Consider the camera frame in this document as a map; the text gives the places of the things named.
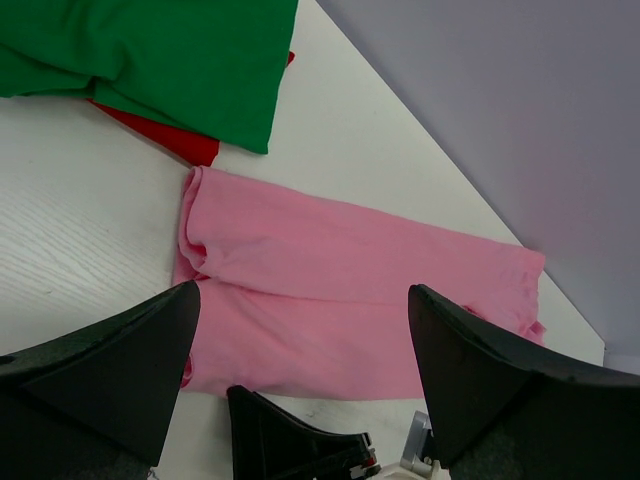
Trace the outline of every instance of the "gray background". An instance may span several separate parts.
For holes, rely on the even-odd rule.
[[[640,2],[319,3],[640,373]]]

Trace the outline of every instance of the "tabletop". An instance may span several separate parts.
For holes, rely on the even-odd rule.
[[[300,2],[292,50],[270,154],[223,145],[215,168],[518,244],[313,0]],[[168,288],[187,171],[86,102],[0,100],[0,355]],[[602,364],[602,340],[546,274],[539,302],[549,348]],[[425,409],[424,399],[269,398],[316,427],[370,432],[381,463],[398,461]],[[232,477],[224,400],[180,394],[155,475]]]

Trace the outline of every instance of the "pink towel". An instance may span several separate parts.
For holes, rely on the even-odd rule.
[[[420,398],[409,286],[541,343],[543,265],[523,247],[194,168],[174,275],[202,296],[186,388]]]

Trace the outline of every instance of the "green towel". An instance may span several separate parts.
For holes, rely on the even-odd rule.
[[[0,96],[66,95],[267,153],[297,0],[0,0]]]

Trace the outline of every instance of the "folded cloth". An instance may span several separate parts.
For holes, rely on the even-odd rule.
[[[289,52],[288,64],[290,64],[294,58],[295,54]],[[107,115],[112,116],[120,123],[144,135],[149,140],[162,145],[194,167],[200,165],[211,166],[220,150],[220,141],[215,138],[190,132],[182,128],[163,125],[148,118],[100,105],[92,100],[90,100],[90,102]]]
[[[196,279],[202,297],[190,390],[420,398],[415,283],[542,342],[544,257],[520,246],[202,167],[178,235],[174,282]]]
[[[0,96],[96,102],[267,153],[297,0],[0,2]]]

